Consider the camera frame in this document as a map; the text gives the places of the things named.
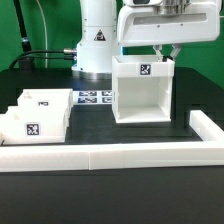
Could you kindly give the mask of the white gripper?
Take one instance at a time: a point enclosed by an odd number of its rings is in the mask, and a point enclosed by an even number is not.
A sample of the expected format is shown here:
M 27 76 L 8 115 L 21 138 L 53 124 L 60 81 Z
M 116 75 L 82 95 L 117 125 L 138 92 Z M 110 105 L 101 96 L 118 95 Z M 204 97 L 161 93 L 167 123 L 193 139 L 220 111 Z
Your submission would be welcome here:
M 175 60 L 182 43 L 216 40 L 220 33 L 221 0 L 123 0 L 117 24 L 121 46 L 153 46 L 166 62 L 162 45 L 173 44 Z

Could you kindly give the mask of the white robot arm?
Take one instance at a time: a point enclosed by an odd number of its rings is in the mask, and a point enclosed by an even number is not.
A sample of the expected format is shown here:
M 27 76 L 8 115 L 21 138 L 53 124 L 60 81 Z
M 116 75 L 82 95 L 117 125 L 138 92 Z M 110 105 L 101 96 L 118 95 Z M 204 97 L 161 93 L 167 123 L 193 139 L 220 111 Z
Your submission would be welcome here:
M 86 79 L 108 79 L 112 57 L 124 47 L 151 46 L 172 59 L 184 43 L 207 42 L 220 33 L 222 0 L 79 0 L 82 37 L 72 71 Z

